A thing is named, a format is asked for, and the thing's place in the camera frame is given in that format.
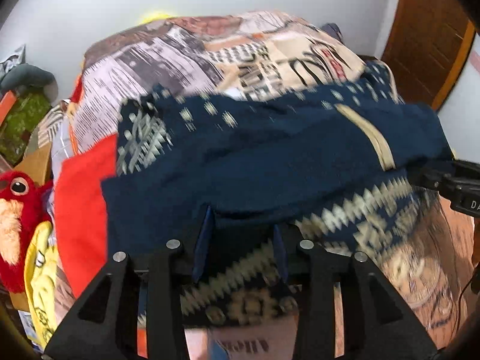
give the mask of red cloth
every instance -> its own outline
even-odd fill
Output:
[[[70,97],[70,102],[79,103],[82,98],[82,92],[83,92],[83,83],[82,83],[82,75],[80,74],[77,77],[77,80],[75,83],[75,89],[73,90],[73,93],[71,94],[71,97]]]
[[[116,135],[66,159],[55,186],[58,253],[76,298],[107,260],[107,207],[100,181],[115,176]]]
[[[0,100],[0,124],[3,123],[16,101],[17,98],[12,91],[5,93],[3,99]]]

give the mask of yellow cloth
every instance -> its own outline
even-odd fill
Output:
[[[49,245],[52,224],[42,222],[35,229],[25,259],[25,292],[38,344],[44,349],[57,329],[55,318],[55,280],[57,277],[57,246]]]
[[[140,19],[140,24],[148,24],[155,20],[165,20],[169,17],[172,17],[172,15],[163,12],[151,12]]]

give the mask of green plush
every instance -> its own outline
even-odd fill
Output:
[[[51,109],[42,92],[19,97],[0,126],[0,153],[11,166],[21,161],[32,131]]]

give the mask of white wall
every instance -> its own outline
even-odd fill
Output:
[[[392,31],[393,22],[395,21],[395,14],[397,13],[397,6],[398,0],[388,0],[387,6],[385,7],[383,24],[380,28],[380,34],[378,35],[377,47],[374,54],[378,59],[382,58],[385,47],[387,46],[390,31]]]
[[[0,29],[0,54],[26,43],[27,62],[51,71],[64,98],[71,93],[86,49],[134,26],[150,11],[222,15],[280,9],[316,25],[334,21],[352,50],[373,55],[391,5],[389,0],[20,0]]]
[[[477,35],[472,52],[480,54]],[[445,135],[457,156],[480,163],[480,73],[469,62],[439,112]]]

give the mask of blue fabric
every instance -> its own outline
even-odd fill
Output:
[[[273,227],[273,237],[272,244],[275,256],[275,262],[277,263],[277,269],[280,277],[286,283],[289,279],[289,267],[287,261],[287,249],[282,240],[282,234],[278,225]]]
[[[230,356],[226,349],[223,349],[218,342],[209,337],[208,358],[210,360],[229,360]]]
[[[332,38],[337,39],[339,42],[343,43],[343,35],[340,31],[340,28],[335,23],[327,23],[320,27],[320,30],[326,32]]]
[[[212,239],[212,232],[214,230],[214,227],[215,223],[213,219],[212,209],[208,207],[205,214],[205,219],[202,224],[202,229],[198,234],[198,240],[195,245],[193,272],[191,274],[192,280],[195,283],[200,280],[203,274],[203,269],[205,269],[208,246],[210,244],[210,239]]]
[[[451,159],[436,114],[427,106],[396,105],[384,68],[380,73],[369,69],[356,84],[323,85],[266,103],[222,95],[190,97],[184,103],[161,97],[155,105],[171,135],[171,150],[141,174],[102,183],[111,224],[109,253],[155,250],[205,203],[215,211],[217,229],[228,231],[301,218],[348,190],[360,186],[363,192],[376,185],[370,180],[391,179],[395,173],[383,173],[367,136],[332,104],[349,105],[380,130],[399,174],[418,159]],[[215,115],[206,111],[206,101]],[[190,125],[182,118],[185,109],[192,116]],[[128,108],[124,111],[128,121]],[[226,113],[235,128],[225,123]],[[119,130],[122,147],[122,124]]]
[[[397,169],[382,170],[369,138],[336,104],[348,105],[382,133]],[[252,251],[265,250],[278,223],[298,221],[304,237],[328,250],[363,250],[380,263],[411,233],[421,211],[405,166],[452,157],[436,114],[394,99],[388,70],[375,62],[355,83],[321,85],[266,103],[224,95],[173,98],[155,86],[126,102],[118,130],[119,177],[102,183],[109,255],[155,251],[179,237],[204,204],[214,211],[208,254],[207,245],[196,250],[207,254],[201,283],[197,292],[182,290],[188,326],[211,326],[212,315],[215,326],[219,315],[221,325],[258,323],[261,315],[242,314],[246,299],[268,301],[268,318],[287,312],[291,299],[302,301],[278,280],[285,272],[278,274],[275,265],[250,271],[258,254],[246,263]],[[380,203],[367,207],[372,196]],[[316,218],[328,229],[320,231]],[[274,237],[273,249],[278,244]],[[206,293],[211,278],[219,283],[227,268],[246,272],[241,286],[208,301],[194,299],[202,296],[198,289]]]

